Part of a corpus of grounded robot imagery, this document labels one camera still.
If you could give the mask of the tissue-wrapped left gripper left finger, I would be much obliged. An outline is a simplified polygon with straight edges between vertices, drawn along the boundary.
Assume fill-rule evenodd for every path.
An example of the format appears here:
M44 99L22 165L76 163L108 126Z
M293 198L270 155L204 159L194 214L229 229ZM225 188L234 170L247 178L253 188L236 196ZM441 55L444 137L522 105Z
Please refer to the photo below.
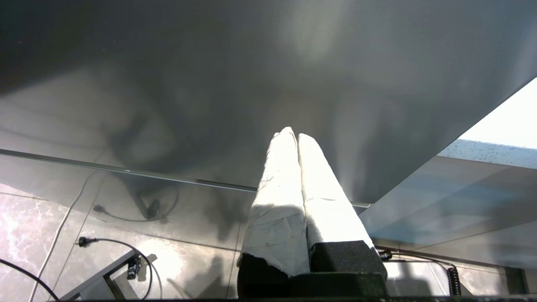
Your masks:
M237 261L238 298L289 296L290 280L310 273L297 138L274 134Z

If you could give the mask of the tissue-wrapped left gripper right finger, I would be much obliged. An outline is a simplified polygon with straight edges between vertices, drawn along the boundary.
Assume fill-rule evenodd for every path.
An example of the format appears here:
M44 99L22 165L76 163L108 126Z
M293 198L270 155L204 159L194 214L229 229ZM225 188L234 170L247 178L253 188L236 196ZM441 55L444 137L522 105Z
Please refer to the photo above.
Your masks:
M302 195L313 273L387 275L387 270L317 141L298 138Z

